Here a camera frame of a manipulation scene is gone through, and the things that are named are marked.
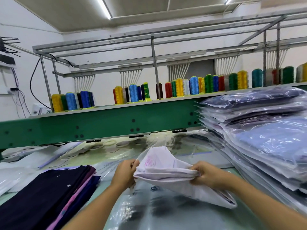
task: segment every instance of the tube light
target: tube light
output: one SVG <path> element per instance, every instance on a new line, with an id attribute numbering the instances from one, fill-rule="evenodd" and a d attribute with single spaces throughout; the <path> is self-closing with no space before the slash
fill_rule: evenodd
<path id="1" fill-rule="evenodd" d="M 109 10 L 106 7 L 104 1 L 103 0 L 97 0 L 97 1 L 99 3 L 100 7 L 102 8 L 102 11 L 103 11 L 104 15 L 110 20 L 111 19 L 111 15 L 110 15 Z"/>
<path id="2" fill-rule="evenodd" d="M 232 1 L 232 0 L 227 0 L 225 4 L 226 4 L 226 5 L 229 5 L 229 3 L 230 3 L 231 1 Z"/>

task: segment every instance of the yellow thread spool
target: yellow thread spool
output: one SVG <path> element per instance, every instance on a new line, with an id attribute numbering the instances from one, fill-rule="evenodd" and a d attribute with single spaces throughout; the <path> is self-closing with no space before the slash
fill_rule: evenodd
<path id="1" fill-rule="evenodd" d="M 307 81 L 307 63 L 303 64 L 303 81 Z"/>
<path id="2" fill-rule="evenodd" d="M 183 96 L 183 81 L 181 78 L 176 79 L 176 93 L 177 97 Z"/>
<path id="3" fill-rule="evenodd" d="M 205 89 L 205 78 L 204 77 L 202 77 L 201 78 L 201 87 L 202 87 L 202 89 L 203 89 L 203 93 L 206 93 L 206 89 Z"/>
<path id="4" fill-rule="evenodd" d="M 117 104 L 124 104 L 124 94 L 122 92 L 122 87 L 116 86 L 114 90 Z"/>
<path id="5" fill-rule="evenodd" d="M 61 112 L 64 111 L 61 95 L 60 94 L 53 94 L 51 96 L 54 112 Z"/>
<path id="6" fill-rule="evenodd" d="M 198 89 L 199 89 L 199 92 L 200 92 L 200 93 L 203 92 L 201 77 L 198 78 Z"/>
<path id="7" fill-rule="evenodd" d="M 238 89 L 248 88 L 248 72 L 239 71 L 238 73 Z"/>

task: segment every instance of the white garment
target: white garment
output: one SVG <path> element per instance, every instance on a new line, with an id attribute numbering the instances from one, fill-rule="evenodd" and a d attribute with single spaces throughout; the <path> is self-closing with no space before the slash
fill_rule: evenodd
<path id="1" fill-rule="evenodd" d="M 165 146 L 149 148 L 138 160 L 140 165 L 133 174 L 135 178 L 199 201 L 230 209 L 237 207 L 236 201 L 226 191 L 215 191 L 205 185 L 191 185 L 190 180 L 199 176 L 199 172 L 189 170 L 192 165 L 176 159 Z"/>

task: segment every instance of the metal pole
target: metal pole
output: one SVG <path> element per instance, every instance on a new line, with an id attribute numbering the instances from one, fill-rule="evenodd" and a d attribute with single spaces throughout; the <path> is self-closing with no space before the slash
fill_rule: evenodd
<path id="1" fill-rule="evenodd" d="M 263 32 L 263 86 L 266 86 L 267 70 L 267 31 Z"/>
<path id="2" fill-rule="evenodd" d="M 54 59 L 52 59 L 52 64 L 53 64 L 53 70 L 54 70 L 54 72 L 55 72 L 54 75 L 56 76 L 56 86 L 58 87 L 59 94 L 61 94 L 61 88 L 60 88 L 60 86 L 59 86 L 59 78 L 58 78 L 58 76 L 57 76 L 57 74 L 56 74 L 56 62 L 55 62 Z"/>
<path id="3" fill-rule="evenodd" d="M 42 55 L 40 55 L 40 62 L 41 62 L 41 67 L 42 67 L 42 69 L 43 69 L 43 74 L 44 74 L 44 78 L 45 78 L 45 83 L 46 83 L 48 98 L 49 98 L 49 102 L 50 102 L 50 108 L 51 108 L 52 112 L 54 112 L 53 104 L 52 104 L 52 98 L 51 98 L 51 93 L 50 93 L 50 88 L 49 88 L 49 84 L 48 84 L 48 78 L 47 78 L 46 69 L 45 69 L 45 64 L 44 64 L 44 58 L 43 58 Z"/>
<path id="4" fill-rule="evenodd" d="M 151 34 L 151 52 L 152 52 L 152 56 L 153 56 L 153 65 L 154 65 L 154 71 L 156 73 L 156 82 L 157 82 L 157 86 L 158 86 L 158 98 L 159 100 L 161 100 L 161 95 L 160 95 L 160 84 L 159 84 L 159 75 L 158 75 L 158 67 L 157 67 L 157 59 L 156 59 L 156 53 L 154 50 L 154 34 Z"/>
<path id="5" fill-rule="evenodd" d="M 280 58 L 280 22 L 277 23 L 277 42 L 276 42 L 276 70 L 277 70 L 277 79 L 279 80 L 280 83 L 279 58 Z"/>

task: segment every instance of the ceiling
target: ceiling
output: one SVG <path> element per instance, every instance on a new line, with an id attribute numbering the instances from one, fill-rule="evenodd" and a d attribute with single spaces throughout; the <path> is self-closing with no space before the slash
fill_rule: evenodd
<path id="1" fill-rule="evenodd" d="M 229 5 L 227 0 L 104 0 L 110 20 L 98 0 L 15 1 L 60 32 L 70 32 L 231 12 L 254 0 L 232 0 Z"/>

